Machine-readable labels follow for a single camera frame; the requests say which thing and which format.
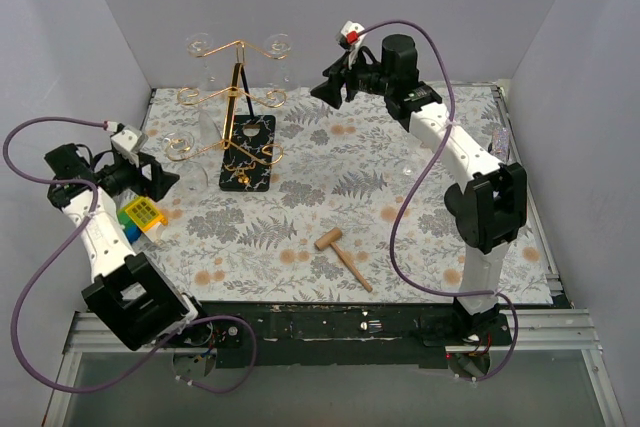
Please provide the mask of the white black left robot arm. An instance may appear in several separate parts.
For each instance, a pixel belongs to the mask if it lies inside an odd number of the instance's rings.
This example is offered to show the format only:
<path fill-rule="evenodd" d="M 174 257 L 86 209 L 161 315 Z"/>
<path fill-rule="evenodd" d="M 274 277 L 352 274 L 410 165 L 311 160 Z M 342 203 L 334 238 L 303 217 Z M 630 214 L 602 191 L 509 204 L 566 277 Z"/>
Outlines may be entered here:
<path fill-rule="evenodd" d="M 54 180 L 47 198 L 76 226 L 87 226 L 81 240 L 91 265 L 91 284 L 82 296 L 89 307 L 129 349 L 178 329 L 193 347 L 205 345 L 213 333 L 196 299 L 181 293 L 144 253 L 136 253 L 117 218 L 113 198 L 127 190 L 154 201 L 162 199 L 179 180 L 163 170 L 150 154 L 141 153 L 135 165 L 118 153 L 114 162 L 96 172 L 74 144 L 62 145 L 45 155 Z"/>

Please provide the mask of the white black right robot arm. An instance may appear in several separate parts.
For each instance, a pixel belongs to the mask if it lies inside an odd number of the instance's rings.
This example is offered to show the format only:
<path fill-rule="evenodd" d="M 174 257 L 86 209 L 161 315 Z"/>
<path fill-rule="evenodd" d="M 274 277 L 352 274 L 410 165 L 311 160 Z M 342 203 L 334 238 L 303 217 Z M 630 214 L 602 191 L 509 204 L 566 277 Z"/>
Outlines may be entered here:
<path fill-rule="evenodd" d="M 444 203 L 466 245 L 463 277 L 453 294 L 448 326 L 431 329 L 464 344 L 486 337 L 499 317 L 498 284 L 504 259 L 527 220 L 527 174 L 480 146 L 455 122 L 454 101 L 419 78 L 412 37 L 392 34 L 375 58 L 363 34 L 349 27 L 337 37 L 343 55 L 324 70 L 313 97 L 338 109 L 359 92 L 382 97 L 389 115 L 433 152 L 453 177 Z"/>

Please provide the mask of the gold wire wine glass rack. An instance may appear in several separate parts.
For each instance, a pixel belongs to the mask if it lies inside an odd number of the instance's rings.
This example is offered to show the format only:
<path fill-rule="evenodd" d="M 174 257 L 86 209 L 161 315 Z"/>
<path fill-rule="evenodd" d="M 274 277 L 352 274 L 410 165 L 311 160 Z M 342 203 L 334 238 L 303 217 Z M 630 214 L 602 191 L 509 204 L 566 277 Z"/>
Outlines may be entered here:
<path fill-rule="evenodd" d="M 258 115 L 254 109 L 255 105 L 260 105 L 267 109 L 277 109 L 282 107 L 287 100 L 286 92 L 273 88 L 269 89 L 262 97 L 250 91 L 246 74 L 246 51 L 251 49 L 270 60 L 264 48 L 254 46 L 244 40 L 235 40 L 217 48 L 212 46 L 212 50 L 206 54 L 206 57 L 210 58 L 228 49 L 235 51 L 235 63 L 227 87 L 217 91 L 202 91 L 198 87 L 184 87 L 176 94 L 176 100 L 179 105 L 185 108 L 196 108 L 199 112 L 202 109 L 206 110 L 215 121 L 222 136 L 222 140 L 217 145 L 210 147 L 203 146 L 201 141 L 195 142 L 199 151 L 195 159 L 214 150 L 219 150 L 223 158 L 224 150 L 231 145 L 231 135 L 236 115 L 255 117 Z M 274 165 L 282 160 L 284 156 L 283 148 L 276 144 L 275 140 L 272 147 L 271 178 Z"/>

